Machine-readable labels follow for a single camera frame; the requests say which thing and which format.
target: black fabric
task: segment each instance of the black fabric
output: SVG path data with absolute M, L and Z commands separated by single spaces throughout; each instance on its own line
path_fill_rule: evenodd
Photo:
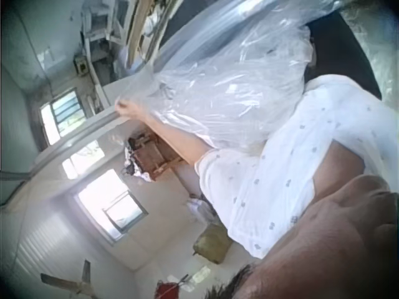
M 370 62 L 340 13 L 334 12 L 308 26 L 315 47 L 316 66 L 307 68 L 305 81 L 321 75 L 344 75 L 381 100 Z

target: white cloth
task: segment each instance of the white cloth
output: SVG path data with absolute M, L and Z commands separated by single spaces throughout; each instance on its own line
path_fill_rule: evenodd
M 197 162 L 201 190 L 229 236 L 263 258 L 314 198 L 312 178 L 333 140 L 399 191 L 397 113 L 347 77 L 321 76 L 260 157 L 216 149 Z

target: person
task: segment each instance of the person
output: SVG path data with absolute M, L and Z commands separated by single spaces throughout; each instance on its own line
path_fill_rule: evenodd
M 379 100 L 370 63 L 338 12 L 308 26 L 316 66 L 305 73 L 294 114 L 260 156 L 211 148 L 133 101 L 116 104 L 195 166 L 229 236 L 264 259 L 209 299 L 368 298 L 371 286 L 363 293 L 360 285 L 393 264 L 397 114 Z

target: window frame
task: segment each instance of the window frame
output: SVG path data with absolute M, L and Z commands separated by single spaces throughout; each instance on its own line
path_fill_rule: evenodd
M 126 185 L 127 187 L 127 191 L 125 191 L 124 193 L 122 193 L 121 195 L 119 195 L 119 197 L 116 197 L 115 199 L 113 199 L 113 201 L 111 202 L 111 204 L 107 207 L 111 207 L 113 206 L 116 202 L 118 198 L 123 198 L 122 195 L 128 193 L 128 195 L 130 196 L 130 198 L 135 202 L 135 204 L 142 210 L 142 213 L 134 218 L 134 220 L 130 221 L 129 224 L 127 224 L 125 226 L 125 228 L 121 231 L 119 231 L 118 229 L 118 225 L 116 225 L 114 223 L 113 220 L 111 220 L 109 218 L 109 216 L 107 215 L 106 212 L 103 213 L 105 214 L 105 216 L 110 220 L 111 224 L 114 226 L 115 229 L 117 229 L 120 233 L 120 237 L 114 239 L 106 229 L 104 229 L 102 227 L 101 224 L 99 224 L 94 217 L 91 215 L 90 211 L 84 206 L 83 202 L 80 200 L 79 197 L 79 193 L 82 192 L 90 183 L 94 182 L 96 179 L 98 179 L 99 177 L 101 177 L 103 174 L 105 174 L 107 171 L 109 170 L 114 170 L 115 173 L 117 174 L 118 178 L 121 180 L 121 182 Z M 93 173 L 93 175 L 90 175 L 89 177 L 85 178 L 83 181 L 79 182 L 79 185 L 77 186 L 77 188 L 75 189 L 75 191 L 73 192 L 73 198 L 75 200 L 75 202 L 77 203 L 77 205 L 79 206 L 80 210 L 83 212 L 83 214 L 87 217 L 87 219 L 93 224 L 93 226 L 95 227 L 96 231 L 98 233 L 100 233 L 100 235 L 102 235 L 102 237 L 111 245 L 113 246 L 114 244 L 116 244 L 120 239 L 122 239 L 123 237 L 125 237 L 128 233 L 128 231 L 135 225 L 137 224 L 139 221 L 141 221 L 142 219 L 145 218 L 145 216 L 148 215 L 147 210 L 140 204 L 140 202 L 137 200 L 137 198 L 133 195 L 133 193 L 131 192 L 131 190 L 128 188 L 127 184 L 125 183 L 125 181 L 120 177 L 120 174 L 118 173 L 118 171 L 115 168 L 102 168 L 102 169 L 98 169 L 97 171 L 95 171 L 95 173 Z
M 53 105 L 54 105 L 54 103 L 55 103 L 56 101 L 62 99 L 63 97 L 65 97 L 66 95 L 68 95 L 69 93 L 72 93 L 72 92 L 75 93 L 75 96 L 76 96 L 76 99 L 77 99 L 77 103 L 79 104 L 80 109 L 83 111 L 84 118 L 85 118 L 86 120 L 89 119 L 88 116 L 87 116 L 87 113 L 86 113 L 86 111 L 85 111 L 85 108 L 84 108 L 84 106 L 83 106 L 83 103 L 82 103 L 80 97 L 78 96 L 77 88 L 76 88 L 76 87 L 67 89 L 66 91 L 64 91 L 64 92 L 62 92 L 62 93 L 60 93 L 60 94 L 58 94 L 58 95 L 57 95 L 56 97 L 54 97 L 51 101 L 49 101 L 49 102 L 43 104 L 43 105 L 40 107 L 40 109 L 39 109 L 40 121 L 41 121 L 41 125 L 42 125 L 42 128 L 43 128 L 44 136 L 45 136 L 45 138 L 46 138 L 46 141 L 47 141 L 47 145 L 48 145 L 48 146 L 52 146 L 52 145 L 50 144 L 49 137 L 48 137 L 48 135 L 47 135 L 46 126 L 45 126 L 45 124 L 44 124 L 44 120 L 43 120 L 43 116 L 42 116 L 42 109 L 43 109 L 44 107 L 46 107 L 47 105 L 50 106 L 50 110 L 51 110 L 52 117 L 53 117 L 53 119 L 54 119 L 55 127 L 57 128 L 57 132 L 58 132 L 58 134 L 59 134 L 59 136 L 60 136 L 60 139 L 61 139 L 63 136 L 61 136 L 60 129 L 59 129 L 58 125 L 59 125 L 60 123 L 62 123 L 62 122 L 60 122 L 60 123 L 57 122 L 57 118 L 56 118 L 56 115 L 55 115 L 55 111 L 54 111 Z

